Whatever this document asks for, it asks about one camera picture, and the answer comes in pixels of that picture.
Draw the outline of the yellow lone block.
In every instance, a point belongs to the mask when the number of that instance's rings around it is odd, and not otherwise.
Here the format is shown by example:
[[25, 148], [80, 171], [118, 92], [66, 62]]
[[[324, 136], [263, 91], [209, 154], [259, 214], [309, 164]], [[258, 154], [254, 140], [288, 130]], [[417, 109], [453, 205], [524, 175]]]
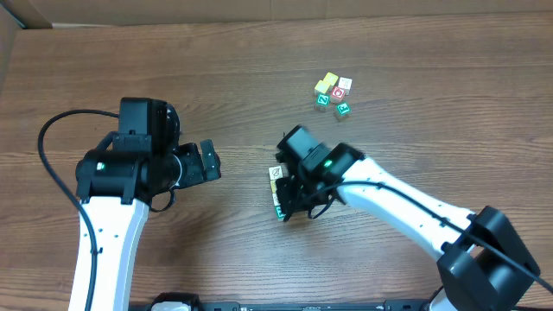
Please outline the yellow lone block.
[[273, 194], [275, 194], [277, 192], [276, 180], [271, 180], [270, 181], [270, 187], [271, 187], [271, 192]]

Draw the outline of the green A letter block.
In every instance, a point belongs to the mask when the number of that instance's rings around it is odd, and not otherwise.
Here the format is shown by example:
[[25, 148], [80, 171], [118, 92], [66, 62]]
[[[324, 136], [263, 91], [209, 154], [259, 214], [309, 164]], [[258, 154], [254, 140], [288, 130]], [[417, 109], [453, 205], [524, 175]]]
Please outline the green A letter block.
[[285, 218], [285, 214], [283, 213], [280, 206], [275, 206], [276, 216], [279, 221], [283, 221]]

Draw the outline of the white leaf picture block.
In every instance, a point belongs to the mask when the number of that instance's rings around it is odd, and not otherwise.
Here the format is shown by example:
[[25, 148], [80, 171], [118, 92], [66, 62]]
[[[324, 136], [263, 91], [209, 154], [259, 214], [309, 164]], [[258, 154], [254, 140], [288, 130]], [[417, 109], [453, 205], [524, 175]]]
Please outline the white leaf picture block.
[[271, 181], [283, 178], [283, 169], [281, 166], [275, 166], [269, 168], [269, 176]]

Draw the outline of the white feather picture block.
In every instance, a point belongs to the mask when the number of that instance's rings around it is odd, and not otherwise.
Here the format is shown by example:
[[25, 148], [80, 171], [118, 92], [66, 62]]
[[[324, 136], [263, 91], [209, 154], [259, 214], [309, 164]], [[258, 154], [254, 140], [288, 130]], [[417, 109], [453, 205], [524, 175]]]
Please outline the white feather picture block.
[[272, 194], [272, 198], [273, 198], [274, 206], [280, 206], [280, 201], [277, 197], [277, 194]]

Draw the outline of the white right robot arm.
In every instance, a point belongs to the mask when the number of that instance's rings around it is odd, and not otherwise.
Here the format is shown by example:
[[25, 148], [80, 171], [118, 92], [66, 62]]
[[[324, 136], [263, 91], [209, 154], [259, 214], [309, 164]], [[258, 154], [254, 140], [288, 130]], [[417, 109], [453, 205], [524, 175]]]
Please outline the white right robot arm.
[[441, 287], [423, 310], [516, 310], [540, 269], [510, 220], [486, 206], [475, 213], [440, 201], [385, 172], [340, 143], [330, 149], [298, 125], [277, 145], [286, 177], [276, 179], [285, 220], [327, 210], [334, 201], [396, 228], [435, 260]]

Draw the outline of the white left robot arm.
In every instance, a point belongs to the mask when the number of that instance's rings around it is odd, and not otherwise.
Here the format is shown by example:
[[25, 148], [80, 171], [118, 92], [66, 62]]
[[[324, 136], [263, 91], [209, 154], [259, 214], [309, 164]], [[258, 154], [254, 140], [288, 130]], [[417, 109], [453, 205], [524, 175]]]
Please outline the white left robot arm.
[[122, 98], [118, 130], [76, 168], [79, 252], [69, 307], [126, 310], [137, 246], [158, 194], [218, 180], [211, 140], [180, 144], [175, 108], [152, 98]]

